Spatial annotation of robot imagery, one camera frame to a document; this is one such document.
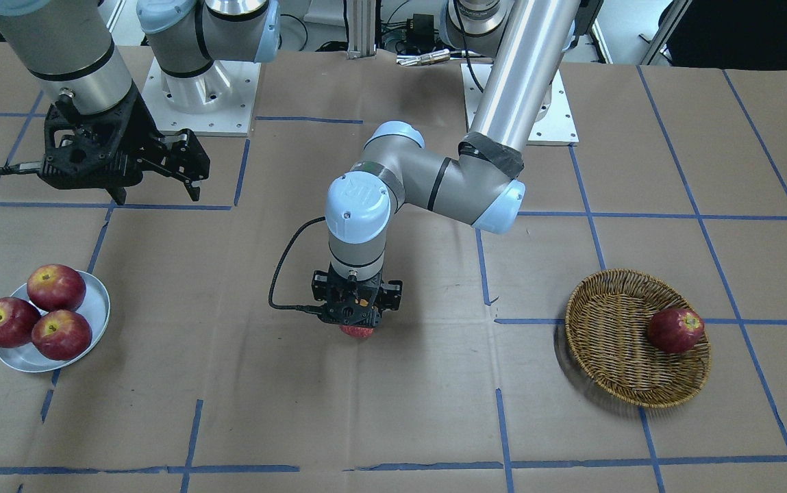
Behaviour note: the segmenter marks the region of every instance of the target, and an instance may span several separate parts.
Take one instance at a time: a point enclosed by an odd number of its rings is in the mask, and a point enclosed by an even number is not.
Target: brown basket
[[[596,272],[566,303],[566,343],[582,370],[613,396],[649,408],[681,405],[710,375],[706,333],[685,353],[670,355],[649,343],[654,313],[692,309],[672,287],[629,269]]]

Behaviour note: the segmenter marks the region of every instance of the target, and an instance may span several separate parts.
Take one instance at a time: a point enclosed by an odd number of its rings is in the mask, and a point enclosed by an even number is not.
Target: apple
[[[79,313],[57,309],[37,320],[31,331],[31,342],[49,359],[74,359],[89,349],[92,328]]]
[[[353,339],[368,339],[369,336],[375,333],[374,328],[356,327],[356,325],[339,325],[339,328]]]
[[[31,330],[40,312],[17,297],[0,299],[0,347],[19,347],[31,342]]]
[[[649,321],[649,342],[666,353],[685,353],[703,335],[703,319],[686,308],[668,308]]]
[[[61,264],[44,265],[27,278],[27,297],[40,309],[77,309],[86,298],[86,281]]]

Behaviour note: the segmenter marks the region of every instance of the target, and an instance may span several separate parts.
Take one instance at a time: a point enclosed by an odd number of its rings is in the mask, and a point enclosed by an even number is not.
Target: plate of apples
[[[0,299],[0,359],[23,372],[66,367],[98,344],[109,318],[110,296],[98,278],[61,264],[41,266]]]

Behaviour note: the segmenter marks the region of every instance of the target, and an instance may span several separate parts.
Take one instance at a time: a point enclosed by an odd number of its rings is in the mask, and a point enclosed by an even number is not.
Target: white plate
[[[94,275],[87,272],[78,270],[80,277],[86,281],[86,298],[83,300],[83,305],[77,308],[77,313],[84,316],[86,321],[89,322],[89,327],[92,327],[92,342],[89,344],[88,349],[83,351],[80,356],[74,359],[68,359],[66,362],[59,362],[55,359],[49,359],[40,354],[33,344],[27,343],[24,346],[12,347],[5,349],[0,347],[0,358],[9,368],[17,369],[23,372],[44,372],[52,371],[59,368],[66,367],[73,364],[77,359],[86,356],[86,354],[98,344],[104,331],[108,328],[108,321],[110,320],[110,294],[104,284],[98,280]],[[31,303],[27,297],[27,284],[21,285],[18,290],[12,293],[12,296],[18,299],[26,300]],[[46,315],[46,312],[40,309],[40,315]]]

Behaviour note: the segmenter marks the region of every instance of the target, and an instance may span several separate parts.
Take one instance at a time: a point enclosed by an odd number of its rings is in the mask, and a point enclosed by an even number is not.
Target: basket rim
[[[703,372],[703,376],[702,376],[702,378],[700,380],[700,383],[698,383],[697,386],[694,387],[694,389],[691,391],[691,393],[688,393],[688,395],[686,395],[686,396],[680,397],[680,399],[675,399],[674,401],[668,401],[668,402],[665,402],[665,403],[648,403],[648,402],[640,402],[640,401],[638,401],[636,399],[631,399],[631,397],[624,396],[621,393],[619,393],[619,391],[616,391],[615,389],[612,389],[609,385],[606,385],[603,381],[597,380],[597,378],[594,377],[594,375],[593,375],[593,371],[588,368],[588,366],[586,365],[585,361],[582,361],[582,355],[580,355],[580,353],[577,350],[574,349],[573,343],[572,343],[573,334],[572,334],[572,324],[571,324],[571,314],[572,314],[572,306],[573,306],[574,300],[577,299],[578,294],[584,289],[584,286],[587,283],[591,283],[591,281],[594,281],[594,280],[596,280],[597,278],[600,278],[600,277],[609,277],[609,275],[615,275],[615,274],[637,275],[637,277],[644,278],[647,281],[652,281],[652,283],[656,283],[656,284],[660,285],[660,287],[666,288],[666,290],[669,290],[670,292],[674,293],[675,296],[678,296],[679,299],[681,299],[682,302],[684,302],[684,305],[685,305],[685,307],[687,309],[691,309],[692,312],[695,311],[695,309],[692,307],[691,303],[689,303],[688,300],[685,299],[684,296],[682,296],[678,291],[674,290],[674,288],[672,288],[669,284],[665,283],[665,281],[662,281],[659,278],[654,277],[653,275],[650,275],[650,274],[647,274],[645,272],[638,271],[638,270],[632,269],[632,268],[606,268],[606,269],[602,269],[602,270],[594,272],[594,274],[591,274],[588,277],[585,277],[584,279],[582,279],[580,281],[580,283],[578,283],[577,286],[575,286],[573,292],[569,296],[569,300],[566,301],[566,311],[564,313],[564,333],[566,335],[566,347],[568,347],[569,353],[571,353],[571,355],[575,358],[575,361],[577,361],[577,363],[579,364],[579,368],[581,368],[582,371],[584,371],[585,374],[588,375],[588,378],[590,378],[590,380],[594,384],[596,384],[597,386],[599,386],[603,390],[606,390],[607,392],[609,392],[610,395],[618,397],[618,399],[621,399],[621,400],[625,401],[626,403],[631,403],[632,405],[644,406],[644,407],[647,407],[647,408],[665,409],[665,408],[669,408],[669,407],[674,407],[676,405],[681,405],[681,403],[685,403],[688,400],[693,399],[694,396],[696,396],[698,393],[700,393],[700,391],[703,389],[704,385],[707,383],[707,380],[710,377],[710,369],[712,369],[712,356],[709,353],[707,355],[706,369]],[[707,344],[708,348],[710,350],[712,350],[712,347],[710,347],[710,339],[707,336],[706,331],[704,331],[702,339],[706,340],[706,344]]]

